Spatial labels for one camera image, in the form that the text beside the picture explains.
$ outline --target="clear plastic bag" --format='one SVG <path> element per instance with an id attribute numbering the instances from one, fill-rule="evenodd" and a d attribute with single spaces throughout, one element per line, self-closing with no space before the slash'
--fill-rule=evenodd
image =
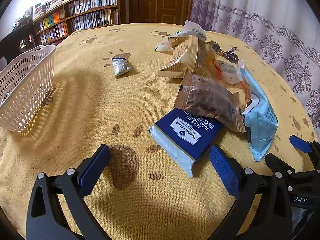
<path id="1" fill-rule="evenodd" d="M 211 78 L 187 71 L 175 107 L 193 114 L 216 118 L 231 130 L 245 132 L 239 93 L 232 94 Z"/>

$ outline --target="table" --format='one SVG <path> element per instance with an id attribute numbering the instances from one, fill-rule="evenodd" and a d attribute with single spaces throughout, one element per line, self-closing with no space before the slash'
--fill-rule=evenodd
<path id="1" fill-rule="evenodd" d="M 148 133 L 149 126 L 173 108 L 181 82 L 158 77 L 157 70 L 171 56 L 154 49 L 181 28 L 109 26 L 76 31 L 57 46 L 53 89 L 28 133 L 0 131 L 0 205 L 23 236 L 37 174 L 59 175 L 76 168 L 101 143 L 110 146 L 112 158 L 85 201 L 112 239 L 207 239 L 219 225 L 235 199 L 225 190 L 208 152 L 195 164 L 195 178 L 189 178 Z M 308 157 L 289 143 L 292 134 L 317 138 L 286 82 L 242 41 L 206 33 L 222 50 L 238 47 L 236 54 L 269 97 L 279 127 L 268 152 L 296 171 L 312 169 Z M 111 58 L 118 54 L 128 58 L 133 70 L 115 78 Z M 243 167 L 271 174 L 264 161 L 254 161 L 243 134 L 225 128 L 215 143 Z M 60 200 L 71 228 L 80 233 L 63 197 Z"/>

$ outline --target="blue package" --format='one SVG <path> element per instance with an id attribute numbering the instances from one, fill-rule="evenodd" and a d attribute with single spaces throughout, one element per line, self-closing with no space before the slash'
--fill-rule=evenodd
<path id="1" fill-rule="evenodd" d="M 241 68 L 241 75 L 249 83 L 252 98 L 257 105 L 243 112 L 249 148 L 256 162 L 260 161 L 271 146 L 276 135 L 278 120 L 267 95 L 246 68 Z"/>
<path id="2" fill-rule="evenodd" d="M 190 176 L 194 162 L 210 146 L 223 124 L 174 108 L 149 128 L 153 139 Z"/>

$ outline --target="beige snack wrapper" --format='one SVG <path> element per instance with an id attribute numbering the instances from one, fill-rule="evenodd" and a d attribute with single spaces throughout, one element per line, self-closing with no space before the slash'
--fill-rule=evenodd
<path id="1" fill-rule="evenodd" d="M 232 94 L 215 80 L 187 71 L 175 101 L 176 108 L 216 118 L 236 132 L 245 132 L 239 93 Z"/>
<path id="2" fill-rule="evenodd" d="M 201 76 L 217 78 L 216 53 L 207 42 L 195 36 L 169 38 L 173 59 L 160 69 L 159 76 L 183 78 L 188 70 Z"/>

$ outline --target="purple patterned curtain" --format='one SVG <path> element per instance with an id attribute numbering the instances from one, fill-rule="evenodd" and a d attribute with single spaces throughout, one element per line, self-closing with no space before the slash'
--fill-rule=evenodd
<path id="1" fill-rule="evenodd" d="M 305 0 L 194 0 L 190 20 L 249 44 L 287 81 L 320 137 L 320 24 Z"/>

